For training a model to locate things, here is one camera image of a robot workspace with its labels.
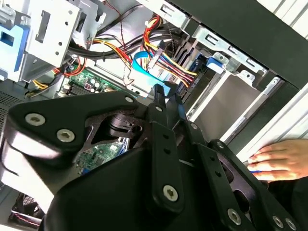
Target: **silver screw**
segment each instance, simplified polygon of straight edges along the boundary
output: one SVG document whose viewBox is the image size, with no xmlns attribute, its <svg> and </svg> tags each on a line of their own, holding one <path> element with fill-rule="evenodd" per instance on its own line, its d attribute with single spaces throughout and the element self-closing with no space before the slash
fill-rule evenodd
<svg viewBox="0 0 308 231">
<path fill-rule="evenodd" d="M 68 129 L 61 129 L 57 131 L 57 138 L 65 143 L 70 143 L 75 139 L 75 134 Z"/>
<path fill-rule="evenodd" d="M 46 119 L 44 116 L 37 113 L 30 113 L 25 116 L 25 120 L 28 124 L 33 126 L 41 126 L 45 124 Z"/>
<path fill-rule="evenodd" d="M 236 225 L 241 225 L 241 217 L 233 208 L 228 209 L 228 216 L 230 220 L 233 221 Z"/>
<path fill-rule="evenodd" d="M 224 146 L 223 146 L 223 143 L 222 143 L 222 142 L 218 141 L 218 142 L 217 142 L 217 144 L 218 144 L 219 148 L 224 148 Z"/>
<path fill-rule="evenodd" d="M 176 202 L 179 198 L 178 192 L 171 185 L 165 185 L 163 188 L 164 196 L 172 202 Z"/>
<path fill-rule="evenodd" d="M 192 128 L 193 128 L 193 129 L 195 129 L 195 130 L 197 130 L 197 129 L 198 129 L 198 126 L 197 126 L 197 125 L 195 125 L 194 123 L 191 123 L 191 126 L 192 126 Z"/>
<path fill-rule="evenodd" d="M 134 102 L 133 99 L 131 99 L 130 97 L 125 97 L 125 100 L 126 100 L 127 102 L 129 102 L 129 103 Z"/>
<path fill-rule="evenodd" d="M 162 112 L 162 111 L 163 111 L 163 109 L 161 109 L 159 106 L 156 106 L 155 108 L 156 108 L 156 110 L 159 111 L 159 112 Z"/>
<path fill-rule="evenodd" d="M 276 223 L 276 225 L 278 225 L 278 227 L 283 229 L 283 223 L 282 223 L 282 221 L 278 217 L 273 216 L 273 220 Z"/>
<path fill-rule="evenodd" d="M 285 222 L 287 222 L 287 224 L 290 226 L 290 228 L 292 229 L 292 230 L 296 230 L 297 228 L 296 228 L 296 226 L 295 226 L 295 224 L 289 219 L 289 218 L 286 218 L 285 219 Z"/>
</svg>

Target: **small circuit board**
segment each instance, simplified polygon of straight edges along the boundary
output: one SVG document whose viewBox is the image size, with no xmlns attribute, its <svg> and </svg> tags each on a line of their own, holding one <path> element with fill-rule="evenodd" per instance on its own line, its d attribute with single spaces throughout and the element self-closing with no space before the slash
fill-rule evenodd
<svg viewBox="0 0 308 231">
<path fill-rule="evenodd" d="M 102 164 L 114 159 L 120 154 L 123 148 L 123 142 L 117 141 L 111 144 L 98 145 L 77 157 L 76 167 L 78 173 L 84 175 Z"/>
<path fill-rule="evenodd" d="M 58 97 L 85 95 L 91 93 L 110 92 L 121 90 L 119 87 L 109 83 L 91 72 L 84 70 L 82 73 L 63 80 Z"/>
</svg>

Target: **yellow wire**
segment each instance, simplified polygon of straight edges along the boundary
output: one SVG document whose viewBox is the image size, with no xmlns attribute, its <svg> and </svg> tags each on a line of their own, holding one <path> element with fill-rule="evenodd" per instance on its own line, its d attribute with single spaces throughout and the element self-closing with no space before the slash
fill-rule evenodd
<svg viewBox="0 0 308 231">
<path fill-rule="evenodd" d="M 170 73 L 171 75 L 179 78 L 181 80 L 181 82 L 188 88 L 188 84 L 178 75 L 175 75 L 174 73 L 172 73 L 171 71 L 169 71 L 168 69 L 164 68 L 163 66 L 159 65 L 159 64 L 156 64 L 158 65 L 160 68 L 162 68 L 163 70 L 167 71 L 168 73 Z"/>
<path fill-rule="evenodd" d="M 45 89 L 45 88 L 48 87 L 47 85 L 42 84 L 42 83 L 38 82 L 37 80 L 33 80 L 33 83 L 35 84 L 35 86 L 37 86 L 40 89 Z"/>
<path fill-rule="evenodd" d="M 158 50 L 158 47 L 156 46 L 153 46 L 152 44 L 148 43 L 148 42 L 145 42 L 145 44 L 149 47 L 152 47 L 155 51 Z M 181 67 L 180 65 L 178 65 L 175 61 L 173 61 L 165 52 L 163 53 L 164 56 L 172 63 L 174 64 L 178 69 L 180 69 L 181 71 L 187 73 L 187 74 L 190 74 L 190 75 L 193 75 L 193 76 L 196 76 L 197 73 L 194 73 L 194 72 L 191 72 L 191 71 L 188 71 L 188 70 L 185 70 L 183 67 Z"/>
<path fill-rule="evenodd" d="M 105 41 L 101 41 L 101 40 L 97 40 L 97 39 L 95 39 L 94 41 L 110 47 L 115 53 L 117 53 L 117 55 L 120 56 L 120 58 L 123 60 L 125 65 L 131 70 L 131 64 L 129 62 L 127 62 L 127 60 L 116 50 L 116 46 L 114 46 L 113 44 L 111 44 L 109 42 L 105 42 Z"/>
<path fill-rule="evenodd" d="M 38 85 L 41 85 L 42 87 L 46 87 L 46 88 L 48 87 L 48 85 L 43 84 L 43 83 L 41 83 L 41 82 L 39 82 L 37 80 L 34 80 L 34 82 L 37 83 Z"/>
</svg>

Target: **metal panel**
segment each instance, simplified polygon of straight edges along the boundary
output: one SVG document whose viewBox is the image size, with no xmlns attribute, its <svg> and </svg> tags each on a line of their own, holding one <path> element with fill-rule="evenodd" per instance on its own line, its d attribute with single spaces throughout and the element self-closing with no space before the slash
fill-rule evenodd
<svg viewBox="0 0 308 231">
<path fill-rule="evenodd" d="M 44 12 L 50 14 L 50 17 L 42 36 L 44 38 L 39 40 Z M 31 17 L 31 30 L 26 51 L 60 67 L 79 17 L 79 8 L 62 0 L 32 0 L 28 15 Z"/>
<path fill-rule="evenodd" d="M 297 88 L 307 83 L 307 41 L 257 1 L 171 2 Z"/>
<path fill-rule="evenodd" d="M 258 0 L 258 2 L 308 39 L 308 0 Z"/>
<path fill-rule="evenodd" d="M 245 161 L 260 148 L 287 139 L 308 138 L 308 84 L 240 150 L 237 156 Z"/>
</svg>

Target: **red wire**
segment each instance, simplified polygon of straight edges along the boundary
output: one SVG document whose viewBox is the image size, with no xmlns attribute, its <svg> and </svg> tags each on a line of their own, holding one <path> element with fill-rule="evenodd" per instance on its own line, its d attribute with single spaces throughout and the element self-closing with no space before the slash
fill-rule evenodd
<svg viewBox="0 0 308 231">
<path fill-rule="evenodd" d="M 86 62 L 87 62 L 87 59 L 85 59 L 85 61 L 84 61 L 84 63 L 83 63 L 83 66 L 82 66 L 81 70 L 79 70 L 77 73 L 73 72 L 73 73 L 71 73 L 71 74 L 65 74 L 65 75 L 66 75 L 66 76 L 69 76 L 69 77 L 79 75 L 79 74 L 80 74 L 81 72 L 83 72 L 83 70 L 86 68 Z"/>
<path fill-rule="evenodd" d="M 28 223 L 28 224 L 35 225 L 35 226 L 39 226 L 39 225 L 36 224 L 36 223 L 33 223 L 33 222 L 29 221 L 29 220 L 24 219 L 23 217 L 19 216 L 19 215 L 16 214 L 16 213 L 15 213 L 15 216 L 17 216 L 20 220 L 22 220 L 22 221 L 24 221 L 24 222 L 26 222 L 26 223 Z"/>
<path fill-rule="evenodd" d="M 107 3 L 107 6 L 109 6 L 111 9 L 115 10 L 119 14 L 119 16 L 121 16 L 120 11 L 118 9 L 116 9 L 113 5 L 111 5 L 108 0 L 106 0 L 105 2 Z M 120 25 L 121 25 L 121 38 L 122 38 L 122 41 L 123 41 L 123 48 L 124 48 L 124 52 L 126 52 L 124 36 L 123 36 L 123 23 L 122 23 L 122 20 L 120 21 Z"/>
</svg>

